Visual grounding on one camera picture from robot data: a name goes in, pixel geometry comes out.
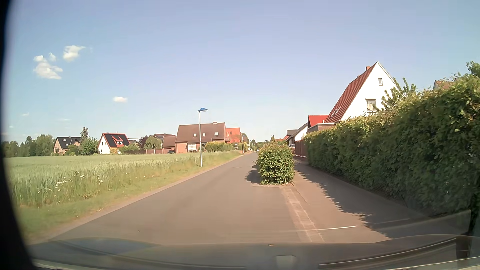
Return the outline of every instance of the white house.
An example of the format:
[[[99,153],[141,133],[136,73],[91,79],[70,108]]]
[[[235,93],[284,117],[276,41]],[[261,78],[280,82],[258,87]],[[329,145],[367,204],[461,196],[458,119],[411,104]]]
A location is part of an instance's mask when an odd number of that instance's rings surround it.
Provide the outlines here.
[[[303,136],[305,136],[305,134],[307,134],[307,130],[308,130],[308,122],[303,124],[293,134],[288,136],[288,138],[287,138],[288,145],[293,145],[293,144],[295,144],[295,141],[303,139]]]
[[[375,107],[382,108],[384,91],[390,93],[393,87],[393,78],[379,62],[371,67],[367,66],[343,91],[325,123],[336,123],[349,117],[375,113]]]
[[[110,154],[110,149],[116,149],[120,154],[119,148],[128,146],[130,142],[125,134],[121,133],[103,133],[98,142],[98,153],[101,155]]]

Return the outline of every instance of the green hedge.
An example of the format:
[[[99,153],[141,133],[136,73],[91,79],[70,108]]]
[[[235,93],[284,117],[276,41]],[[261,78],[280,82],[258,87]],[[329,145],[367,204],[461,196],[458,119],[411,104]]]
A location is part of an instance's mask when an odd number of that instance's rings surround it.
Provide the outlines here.
[[[288,183],[295,174],[292,150],[276,143],[268,143],[260,149],[256,164],[261,184]]]
[[[473,209],[480,176],[480,79],[426,90],[395,112],[307,134],[309,163],[429,214]]]
[[[226,144],[224,142],[208,142],[205,144],[204,148],[206,152],[222,152],[235,150],[235,147],[232,144]]]

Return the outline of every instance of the street lamp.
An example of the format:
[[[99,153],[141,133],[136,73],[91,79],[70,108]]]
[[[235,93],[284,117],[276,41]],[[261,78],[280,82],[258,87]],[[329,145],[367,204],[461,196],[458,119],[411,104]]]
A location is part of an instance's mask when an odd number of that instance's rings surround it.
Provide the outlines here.
[[[207,109],[205,108],[200,108],[198,110],[198,139],[200,140],[200,167],[203,167],[203,161],[202,161],[202,128],[200,127],[200,112],[201,111],[206,111]]]

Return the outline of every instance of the sidewalk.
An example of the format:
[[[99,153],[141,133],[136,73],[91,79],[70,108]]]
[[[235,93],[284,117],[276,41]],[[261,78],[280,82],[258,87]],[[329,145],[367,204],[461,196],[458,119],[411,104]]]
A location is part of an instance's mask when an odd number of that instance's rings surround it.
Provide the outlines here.
[[[373,243],[420,234],[461,234],[469,213],[428,219],[396,202],[296,161],[293,179],[302,202],[325,242]]]

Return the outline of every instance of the cloud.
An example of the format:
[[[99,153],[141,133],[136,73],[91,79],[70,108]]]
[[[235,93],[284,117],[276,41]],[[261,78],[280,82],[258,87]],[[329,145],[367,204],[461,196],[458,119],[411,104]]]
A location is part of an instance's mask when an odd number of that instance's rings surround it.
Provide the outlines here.
[[[57,79],[60,80],[61,77],[57,72],[62,72],[63,69],[58,66],[52,66],[50,63],[43,57],[43,55],[37,55],[33,58],[33,61],[38,62],[36,68],[33,69],[35,73],[42,78],[46,79]]]
[[[127,98],[124,97],[114,97],[113,98],[114,102],[127,102]]]
[[[57,60],[57,57],[53,53],[48,53],[48,60],[51,62],[55,62]]]
[[[84,46],[75,46],[75,45],[65,46],[65,48],[63,49],[63,59],[67,62],[71,62],[75,60],[75,58],[80,56],[78,52],[84,48],[85,48]]]

